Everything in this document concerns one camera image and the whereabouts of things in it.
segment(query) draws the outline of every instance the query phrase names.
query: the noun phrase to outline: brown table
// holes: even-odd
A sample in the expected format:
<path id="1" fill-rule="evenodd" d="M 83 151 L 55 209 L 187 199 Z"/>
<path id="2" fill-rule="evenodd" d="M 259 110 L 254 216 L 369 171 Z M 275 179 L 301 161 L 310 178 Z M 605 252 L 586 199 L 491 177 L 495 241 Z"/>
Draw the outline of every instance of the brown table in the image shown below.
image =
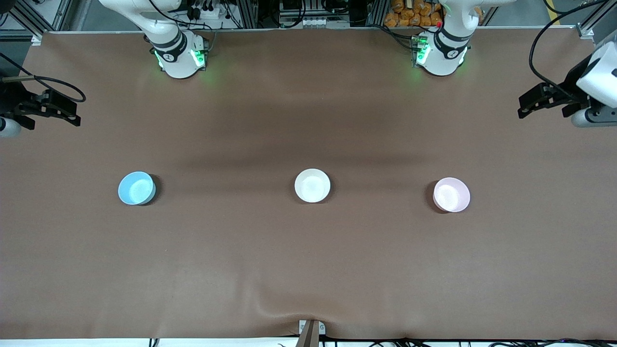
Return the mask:
<path id="1" fill-rule="evenodd" d="M 2 338 L 617 339 L 617 133 L 518 120 L 537 30 L 479 30 L 438 78 L 378 31 L 223 33 L 173 80 L 141 35 L 46 35 L 26 66 L 78 85 L 82 126 L 0 151 Z M 556 80 L 590 53 L 549 30 Z M 323 169 L 321 204 L 294 177 Z M 122 204 L 128 172 L 160 179 Z M 431 184 L 471 205 L 440 214 Z"/>

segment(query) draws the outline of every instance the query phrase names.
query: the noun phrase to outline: white mounting plate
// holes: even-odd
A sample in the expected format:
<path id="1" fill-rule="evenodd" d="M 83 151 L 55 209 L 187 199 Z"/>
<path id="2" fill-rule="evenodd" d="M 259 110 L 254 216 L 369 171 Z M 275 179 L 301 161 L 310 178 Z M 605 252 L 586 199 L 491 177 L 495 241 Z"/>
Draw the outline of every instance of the white mounting plate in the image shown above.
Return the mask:
<path id="1" fill-rule="evenodd" d="M 306 323 L 307 323 L 306 320 L 300 321 L 300 324 L 298 325 L 298 334 L 302 333 L 302 330 L 304 329 L 304 325 Z M 319 335 L 326 335 L 326 325 L 319 321 L 317 321 L 317 324 L 319 324 Z"/>

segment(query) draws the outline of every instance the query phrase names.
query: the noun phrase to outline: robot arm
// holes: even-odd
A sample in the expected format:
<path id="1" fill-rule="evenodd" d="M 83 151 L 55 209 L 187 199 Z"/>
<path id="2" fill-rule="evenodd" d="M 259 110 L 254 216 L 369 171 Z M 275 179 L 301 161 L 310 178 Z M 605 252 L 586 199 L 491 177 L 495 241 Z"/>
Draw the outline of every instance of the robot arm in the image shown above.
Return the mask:
<path id="1" fill-rule="evenodd" d="M 478 27 L 475 7 L 498 6 L 516 0 L 439 0 L 445 9 L 444 23 L 437 31 L 420 35 L 421 51 L 416 63 L 437 76 L 450 75 L 463 63 L 467 44 Z"/>
<path id="2" fill-rule="evenodd" d="M 100 0 L 101 4 L 131 20 L 154 47 L 161 69 L 173 78 L 187 78 L 205 68 L 207 40 L 177 23 L 159 19 L 162 12 L 177 9 L 181 0 Z"/>
<path id="3" fill-rule="evenodd" d="M 559 87 L 542 82 L 531 88 L 518 98 L 518 117 L 523 119 L 539 109 L 565 105 L 561 113 L 572 116 L 572 124 L 577 127 L 617 125 L 616 38 L 573 67 Z"/>

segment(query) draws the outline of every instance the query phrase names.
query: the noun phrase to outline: bowl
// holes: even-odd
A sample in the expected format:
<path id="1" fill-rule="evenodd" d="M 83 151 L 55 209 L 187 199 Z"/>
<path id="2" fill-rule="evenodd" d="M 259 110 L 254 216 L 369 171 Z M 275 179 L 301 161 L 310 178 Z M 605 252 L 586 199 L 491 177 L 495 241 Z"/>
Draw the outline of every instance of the bowl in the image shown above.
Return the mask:
<path id="1" fill-rule="evenodd" d="M 298 198 L 318 203 L 330 193 L 330 178 L 320 169 L 306 169 L 296 177 L 294 188 Z"/>
<path id="2" fill-rule="evenodd" d="M 470 200 L 469 188 L 457 178 L 442 178 L 433 190 L 435 205 L 446 212 L 461 212 L 469 206 Z"/>
<path id="3" fill-rule="evenodd" d="M 152 200 L 156 186 L 145 172 L 135 171 L 124 176 L 118 186 L 118 197 L 127 205 L 143 205 Z"/>

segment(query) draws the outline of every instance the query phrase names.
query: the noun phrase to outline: white robot link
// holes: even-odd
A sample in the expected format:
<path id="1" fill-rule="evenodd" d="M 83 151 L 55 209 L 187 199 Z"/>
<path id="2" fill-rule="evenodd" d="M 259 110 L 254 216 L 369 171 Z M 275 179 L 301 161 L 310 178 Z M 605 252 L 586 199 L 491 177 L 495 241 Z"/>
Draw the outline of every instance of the white robot link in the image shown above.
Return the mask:
<path id="1" fill-rule="evenodd" d="M 187 78 L 205 67 L 208 41 L 190 30 L 180 30 L 172 20 L 158 18 L 162 17 L 159 11 L 175 10 L 182 0 L 99 1 L 142 29 L 154 46 L 159 65 L 169 76 Z"/>
<path id="2" fill-rule="evenodd" d="M 480 18 L 475 7 L 498 6 L 515 1 L 439 0 L 445 10 L 443 26 L 420 35 L 416 63 L 433 75 L 450 75 L 463 63 L 467 44 L 478 27 Z"/>

